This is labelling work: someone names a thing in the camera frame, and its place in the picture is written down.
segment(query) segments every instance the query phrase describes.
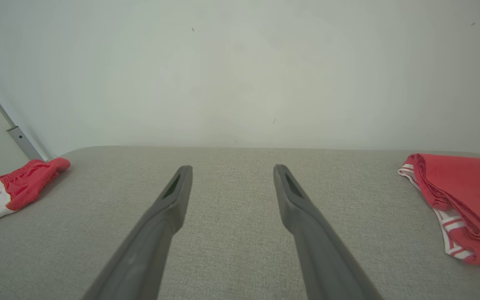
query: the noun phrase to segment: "clothing item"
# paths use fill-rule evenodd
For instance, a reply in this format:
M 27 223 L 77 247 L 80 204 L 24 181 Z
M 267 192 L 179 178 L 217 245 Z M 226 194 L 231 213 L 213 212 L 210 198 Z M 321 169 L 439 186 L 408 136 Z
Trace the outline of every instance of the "clothing item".
M 10 174 L 0 176 L 0 217 L 36 201 L 40 190 L 70 166 L 61 157 L 49 162 L 32 160 Z
M 398 170 L 435 212 L 445 252 L 480 264 L 480 159 L 412 154 Z

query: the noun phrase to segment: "gray couch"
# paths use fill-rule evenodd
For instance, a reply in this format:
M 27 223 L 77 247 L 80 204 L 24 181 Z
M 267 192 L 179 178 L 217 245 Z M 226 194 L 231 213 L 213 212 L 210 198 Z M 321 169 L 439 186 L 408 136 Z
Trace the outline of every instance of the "gray couch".
M 72 166 L 36 203 L 0 219 L 0 299 L 79 299 L 181 165 L 194 167 L 194 182 L 159 298 L 306 299 L 277 208 L 276 163 L 290 168 L 385 299 L 480 299 L 480 266 L 444 254 L 434 213 L 396 173 L 412 152 L 69 152 L 62 157 Z

